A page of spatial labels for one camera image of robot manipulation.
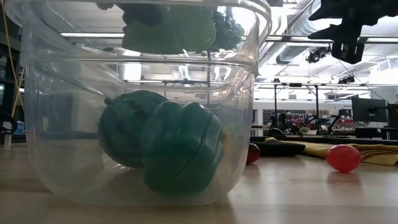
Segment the black monitor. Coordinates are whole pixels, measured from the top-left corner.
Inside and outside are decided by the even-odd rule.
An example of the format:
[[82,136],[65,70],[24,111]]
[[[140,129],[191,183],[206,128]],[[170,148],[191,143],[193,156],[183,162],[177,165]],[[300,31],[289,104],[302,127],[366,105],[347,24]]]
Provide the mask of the black monitor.
[[363,122],[387,122],[386,101],[352,98],[353,119]]
[[340,116],[346,116],[346,117],[351,117],[352,116],[351,110],[346,110],[346,109],[338,110],[338,114]]

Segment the ventilation duct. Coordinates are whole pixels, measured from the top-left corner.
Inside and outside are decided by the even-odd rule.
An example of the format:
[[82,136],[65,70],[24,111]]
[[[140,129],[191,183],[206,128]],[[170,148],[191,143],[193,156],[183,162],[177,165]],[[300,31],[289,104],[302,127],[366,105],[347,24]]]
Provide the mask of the ventilation duct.
[[[322,19],[319,21],[309,21],[308,18],[320,8],[321,0],[314,0],[311,6],[307,7],[302,15],[297,19],[297,21],[289,27],[284,35],[309,35],[318,30],[322,30],[330,25],[331,20]],[[270,62],[272,58],[275,57],[275,62],[281,65],[289,64],[292,60],[308,49],[308,46],[292,46],[286,43],[276,43],[274,44],[268,52],[265,54],[264,58],[261,60],[262,64],[274,63]]]

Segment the wire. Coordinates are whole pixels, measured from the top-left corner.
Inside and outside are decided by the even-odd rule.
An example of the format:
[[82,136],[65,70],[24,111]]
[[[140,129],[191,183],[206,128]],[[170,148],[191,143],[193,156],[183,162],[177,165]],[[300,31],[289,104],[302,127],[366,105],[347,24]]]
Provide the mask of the wire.
[[338,63],[340,63],[346,70],[347,72],[349,72],[352,76],[354,76],[362,85],[364,85],[366,88],[368,88],[372,93],[374,93],[376,96],[380,97],[380,99],[384,100],[385,102],[387,102],[389,104],[389,102],[384,99],[383,97],[381,97],[379,94],[377,94],[374,90],[372,90],[372,88],[368,87],[367,84],[363,83],[356,75],[354,75],[353,72],[351,72],[340,60],[336,59],[338,61]]
[[9,54],[9,58],[10,58],[10,61],[11,61],[12,75],[14,76],[14,81],[15,81],[15,85],[14,86],[16,86],[16,88],[17,88],[17,97],[16,97],[16,100],[15,100],[14,105],[12,107],[13,109],[12,109],[12,113],[11,113],[11,116],[14,117],[15,107],[16,107],[16,104],[17,104],[18,100],[21,101],[22,110],[25,113],[24,102],[22,101],[21,94],[19,93],[19,88],[21,87],[22,79],[24,77],[24,71],[22,70],[21,80],[18,82],[18,78],[17,78],[16,72],[15,72],[14,63],[12,62],[11,45],[10,45],[10,38],[9,38],[9,35],[8,35],[7,16],[6,16],[6,10],[4,8],[4,0],[1,0],[1,6],[2,6],[2,18],[4,20],[4,30],[6,31],[6,39],[7,39],[7,45],[8,45],[8,54]]
[[[15,109],[17,108],[18,99],[21,98],[21,93],[20,93],[19,89],[21,88],[22,79],[24,78],[24,74],[25,74],[24,71],[25,71],[25,69],[23,68],[23,69],[22,69],[22,72],[21,72],[21,79],[19,80],[19,83],[18,83],[18,86],[17,86],[17,90],[18,90],[18,91],[17,91],[17,97],[15,97],[14,106],[12,107],[11,116],[14,116]],[[22,99],[21,99],[21,106],[22,106],[22,110],[23,110],[24,113],[25,113],[25,108],[24,108],[24,104],[23,104],[23,102],[22,102]]]

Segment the yellow cable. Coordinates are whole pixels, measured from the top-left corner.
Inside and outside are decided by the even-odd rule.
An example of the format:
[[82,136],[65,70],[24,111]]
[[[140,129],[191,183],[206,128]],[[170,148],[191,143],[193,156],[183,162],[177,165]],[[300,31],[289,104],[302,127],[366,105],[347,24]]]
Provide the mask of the yellow cable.
[[16,97],[16,100],[15,100],[14,105],[12,107],[13,109],[12,109],[12,113],[11,113],[11,116],[14,117],[15,108],[16,108],[18,100],[21,101],[22,110],[25,113],[24,102],[22,102],[22,97],[21,97],[21,94],[19,93],[19,88],[21,87],[21,84],[22,84],[22,79],[23,79],[23,76],[24,76],[24,72],[22,70],[21,79],[18,82],[18,78],[17,78],[16,72],[15,72],[14,63],[12,62],[10,38],[8,36],[7,16],[6,16],[6,12],[5,12],[5,9],[4,9],[4,0],[1,0],[1,5],[2,5],[2,18],[4,20],[4,29],[6,31],[6,39],[7,39],[7,45],[8,45],[8,54],[9,54],[9,58],[10,58],[10,61],[11,61],[12,74],[14,75],[14,81],[15,81],[15,85],[14,86],[16,86],[16,88],[17,88],[17,97]]
[[21,98],[21,93],[20,93],[20,91],[19,91],[19,89],[21,88],[21,85],[22,85],[22,79],[24,78],[24,68],[22,69],[22,72],[21,72],[21,79],[19,80],[19,83],[18,83],[18,87],[17,87],[17,89],[18,89],[18,91],[17,91],[17,97],[15,97],[15,101],[14,101],[14,106],[12,106],[12,116],[14,116],[14,113],[15,113],[15,109],[17,108],[17,102],[18,102],[18,99],[20,99],[21,100],[21,106],[22,106],[22,110],[24,111],[24,113],[25,113],[25,108],[24,108],[24,104],[23,104],[23,102],[22,102],[22,98]]

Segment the desk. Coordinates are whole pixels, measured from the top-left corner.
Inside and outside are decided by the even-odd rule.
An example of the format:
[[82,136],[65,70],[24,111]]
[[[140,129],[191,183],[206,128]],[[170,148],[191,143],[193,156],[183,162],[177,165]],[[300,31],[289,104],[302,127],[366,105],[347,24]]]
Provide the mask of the desk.
[[398,167],[340,174],[310,157],[260,159],[225,197],[199,207],[79,205],[51,194],[25,144],[0,149],[0,223],[396,224]]
[[356,128],[355,136],[357,138],[387,139],[387,133],[396,133],[396,132],[398,132],[398,128]]

